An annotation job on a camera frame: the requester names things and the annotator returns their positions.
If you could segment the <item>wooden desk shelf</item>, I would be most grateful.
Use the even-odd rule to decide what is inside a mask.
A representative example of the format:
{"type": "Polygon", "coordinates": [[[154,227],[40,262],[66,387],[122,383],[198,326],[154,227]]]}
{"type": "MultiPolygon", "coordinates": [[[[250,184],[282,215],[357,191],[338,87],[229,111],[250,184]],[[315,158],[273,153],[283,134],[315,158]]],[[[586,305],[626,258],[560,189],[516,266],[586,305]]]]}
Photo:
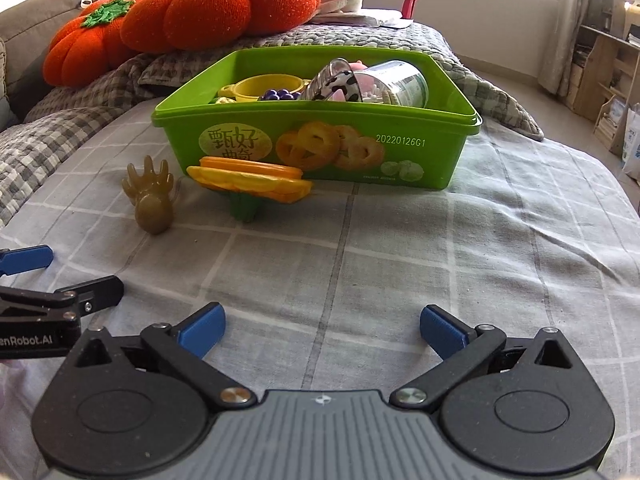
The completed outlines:
{"type": "Polygon", "coordinates": [[[598,0],[580,25],[568,107],[594,123],[593,135],[623,154],[627,115],[639,103],[639,7],[632,0],[598,0]]]}

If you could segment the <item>purple toy grapes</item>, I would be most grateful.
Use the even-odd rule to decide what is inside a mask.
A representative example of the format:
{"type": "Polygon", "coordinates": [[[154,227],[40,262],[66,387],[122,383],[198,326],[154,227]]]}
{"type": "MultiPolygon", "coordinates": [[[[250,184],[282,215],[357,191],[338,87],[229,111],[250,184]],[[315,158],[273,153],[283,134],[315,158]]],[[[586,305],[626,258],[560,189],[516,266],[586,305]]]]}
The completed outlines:
{"type": "Polygon", "coordinates": [[[269,89],[259,98],[259,101],[295,101],[299,97],[299,91],[290,91],[285,88],[269,89]]]}

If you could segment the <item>grey curtain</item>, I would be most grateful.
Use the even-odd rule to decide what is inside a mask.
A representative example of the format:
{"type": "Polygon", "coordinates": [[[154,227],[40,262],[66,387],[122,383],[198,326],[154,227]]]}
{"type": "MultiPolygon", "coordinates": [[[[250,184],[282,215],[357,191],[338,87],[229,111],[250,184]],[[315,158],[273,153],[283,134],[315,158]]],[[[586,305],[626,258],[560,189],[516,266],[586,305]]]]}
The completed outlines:
{"type": "Polygon", "coordinates": [[[564,98],[570,85],[570,66],[578,32],[591,0],[558,0],[551,34],[544,49],[538,84],[558,98],[564,98]]]}

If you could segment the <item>yellow orange toy flower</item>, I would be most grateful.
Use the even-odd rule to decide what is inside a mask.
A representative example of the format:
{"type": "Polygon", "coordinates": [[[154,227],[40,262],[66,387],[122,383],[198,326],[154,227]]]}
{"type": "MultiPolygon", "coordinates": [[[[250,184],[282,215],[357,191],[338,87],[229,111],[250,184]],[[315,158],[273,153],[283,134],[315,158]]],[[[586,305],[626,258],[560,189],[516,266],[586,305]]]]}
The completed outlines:
{"type": "Polygon", "coordinates": [[[302,170],[270,162],[205,156],[186,173],[203,188],[228,196],[232,217],[242,222],[253,221],[268,200],[294,204],[312,189],[302,170]]]}

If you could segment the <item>green plastic storage box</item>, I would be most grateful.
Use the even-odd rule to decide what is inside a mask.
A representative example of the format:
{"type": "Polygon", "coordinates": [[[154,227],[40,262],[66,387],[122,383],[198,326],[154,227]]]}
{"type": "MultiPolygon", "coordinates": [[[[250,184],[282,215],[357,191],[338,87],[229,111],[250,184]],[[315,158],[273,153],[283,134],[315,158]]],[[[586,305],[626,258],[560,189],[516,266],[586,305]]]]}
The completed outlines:
{"type": "Polygon", "coordinates": [[[409,185],[449,184],[480,113],[427,54],[365,47],[275,47],[235,51],[155,107],[182,169],[205,156],[295,167],[311,180],[409,185]],[[216,103],[230,84],[278,74],[311,79],[342,58],[369,67],[407,62],[425,77],[424,107],[333,100],[216,103]]]}

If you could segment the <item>tan rubber hand toy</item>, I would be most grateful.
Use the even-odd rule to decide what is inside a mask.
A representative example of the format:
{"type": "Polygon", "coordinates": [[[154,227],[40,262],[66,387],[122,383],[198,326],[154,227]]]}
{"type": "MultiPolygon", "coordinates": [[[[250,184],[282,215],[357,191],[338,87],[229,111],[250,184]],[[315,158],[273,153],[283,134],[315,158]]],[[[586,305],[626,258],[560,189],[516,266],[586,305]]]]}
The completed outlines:
{"type": "Polygon", "coordinates": [[[162,234],[174,221],[174,206],[170,199],[174,188],[174,176],[169,172],[168,161],[160,161],[155,171],[153,159],[146,155],[142,174],[134,164],[127,166],[127,177],[122,179],[122,190],[134,206],[134,220],[140,228],[152,235],[162,234]]]}

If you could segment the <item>small orange pumpkin cushion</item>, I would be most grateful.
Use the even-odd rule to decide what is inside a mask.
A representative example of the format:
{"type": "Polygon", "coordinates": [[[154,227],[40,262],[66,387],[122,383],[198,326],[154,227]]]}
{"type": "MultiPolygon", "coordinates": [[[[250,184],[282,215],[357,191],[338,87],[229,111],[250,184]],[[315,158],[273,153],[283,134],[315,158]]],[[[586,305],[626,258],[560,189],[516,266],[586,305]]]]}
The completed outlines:
{"type": "Polygon", "coordinates": [[[50,42],[42,76],[52,87],[82,88],[138,54],[120,38],[140,0],[98,0],[62,26],[50,42]]]}

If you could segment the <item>pink pig toy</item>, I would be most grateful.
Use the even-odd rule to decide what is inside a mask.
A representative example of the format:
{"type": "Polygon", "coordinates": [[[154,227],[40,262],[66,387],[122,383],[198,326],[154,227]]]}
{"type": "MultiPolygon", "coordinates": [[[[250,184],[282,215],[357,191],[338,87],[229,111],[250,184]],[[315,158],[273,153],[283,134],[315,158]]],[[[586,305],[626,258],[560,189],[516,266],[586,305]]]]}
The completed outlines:
{"type": "Polygon", "coordinates": [[[357,62],[350,62],[349,63],[349,67],[354,71],[354,72],[359,72],[360,70],[366,70],[368,68],[368,66],[366,64],[361,63],[360,61],[357,62]]]}

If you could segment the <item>red plastic stool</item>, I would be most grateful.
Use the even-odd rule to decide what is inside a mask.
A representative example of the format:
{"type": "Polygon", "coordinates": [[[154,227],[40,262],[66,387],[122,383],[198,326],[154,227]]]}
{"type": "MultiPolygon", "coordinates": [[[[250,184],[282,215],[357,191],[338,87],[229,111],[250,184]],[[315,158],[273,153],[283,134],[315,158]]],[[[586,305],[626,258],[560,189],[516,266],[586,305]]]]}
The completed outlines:
{"type": "Polygon", "coordinates": [[[416,8],[416,4],[418,3],[418,0],[404,0],[404,2],[402,3],[402,7],[401,7],[401,17],[404,20],[412,20],[413,19],[413,14],[414,14],[414,9],[416,8]]]}

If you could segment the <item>large orange pumpkin cushion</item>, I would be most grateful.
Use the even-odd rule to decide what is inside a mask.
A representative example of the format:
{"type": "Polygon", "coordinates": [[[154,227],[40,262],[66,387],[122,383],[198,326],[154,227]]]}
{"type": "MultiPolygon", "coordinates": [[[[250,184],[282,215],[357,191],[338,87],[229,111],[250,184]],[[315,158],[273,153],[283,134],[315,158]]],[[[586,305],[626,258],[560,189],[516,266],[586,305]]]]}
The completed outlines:
{"type": "Polygon", "coordinates": [[[120,26],[131,50],[201,51],[271,36],[310,21],[321,0],[137,0],[120,26]]]}

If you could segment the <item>clear cotton swab jar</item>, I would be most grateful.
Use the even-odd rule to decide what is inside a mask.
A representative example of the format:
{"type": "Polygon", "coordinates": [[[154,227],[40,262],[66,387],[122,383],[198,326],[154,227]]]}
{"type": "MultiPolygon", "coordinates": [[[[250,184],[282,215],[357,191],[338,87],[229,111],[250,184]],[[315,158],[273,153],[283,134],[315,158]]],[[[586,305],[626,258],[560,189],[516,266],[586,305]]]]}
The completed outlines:
{"type": "Polygon", "coordinates": [[[416,66],[399,60],[376,64],[355,73],[363,102],[426,107],[430,90],[416,66]]]}

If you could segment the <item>brown sofa cushion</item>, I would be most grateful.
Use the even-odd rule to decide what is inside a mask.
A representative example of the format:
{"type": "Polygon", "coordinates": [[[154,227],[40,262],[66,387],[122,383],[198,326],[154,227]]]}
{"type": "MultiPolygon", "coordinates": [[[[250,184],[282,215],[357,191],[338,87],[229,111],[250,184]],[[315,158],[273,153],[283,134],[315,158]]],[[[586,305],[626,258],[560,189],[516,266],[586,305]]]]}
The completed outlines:
{"type": "Polygon", "coordinates": [[[1,13],[6,47],[6,95],[21,122],[52,89],[42,64],[55,33],[81,12],[81,0],[26,0],[1,13]]]}

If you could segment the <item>yellow toy pot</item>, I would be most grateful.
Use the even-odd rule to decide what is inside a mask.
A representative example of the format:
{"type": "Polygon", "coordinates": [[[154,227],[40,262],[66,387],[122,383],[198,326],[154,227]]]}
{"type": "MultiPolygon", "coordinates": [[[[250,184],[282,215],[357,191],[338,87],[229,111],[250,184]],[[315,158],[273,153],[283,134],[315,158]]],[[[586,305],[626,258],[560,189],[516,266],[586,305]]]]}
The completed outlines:
{"type": "Polygon", "coordinates": [[[234,99],[236,102],[252,102],[257,101],[268,90],[303,91],[309,83],[309,79],[289,74],[262,74],[242,79],[236,84],[227,84],[217,91],[217,96],[234,99]]]}

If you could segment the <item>white paper bag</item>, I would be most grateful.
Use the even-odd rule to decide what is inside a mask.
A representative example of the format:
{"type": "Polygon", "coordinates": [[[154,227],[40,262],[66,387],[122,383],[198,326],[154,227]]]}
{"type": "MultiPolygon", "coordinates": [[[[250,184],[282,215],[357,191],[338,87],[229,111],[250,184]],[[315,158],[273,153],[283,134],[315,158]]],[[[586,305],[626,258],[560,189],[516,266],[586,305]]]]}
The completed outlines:
{"type": "Polygon", "coordinates": [[[640,180],[640,107],[634,104],[627,114],[623,143],[623,172],[632,180],[640,180]]]}

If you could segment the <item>papers on bed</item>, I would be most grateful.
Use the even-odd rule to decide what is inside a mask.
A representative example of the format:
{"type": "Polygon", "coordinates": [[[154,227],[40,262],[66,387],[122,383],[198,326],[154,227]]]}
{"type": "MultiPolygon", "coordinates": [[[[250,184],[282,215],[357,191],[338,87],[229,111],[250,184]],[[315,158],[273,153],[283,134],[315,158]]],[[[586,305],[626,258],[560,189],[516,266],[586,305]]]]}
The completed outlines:
{"type": "Polygon", "coordinates": [[[409,27],[413,19],[403,18],[397,10],[361,9],[358,12],[318,13],[310,22],[317,25],[403,29],[409,27]]]}

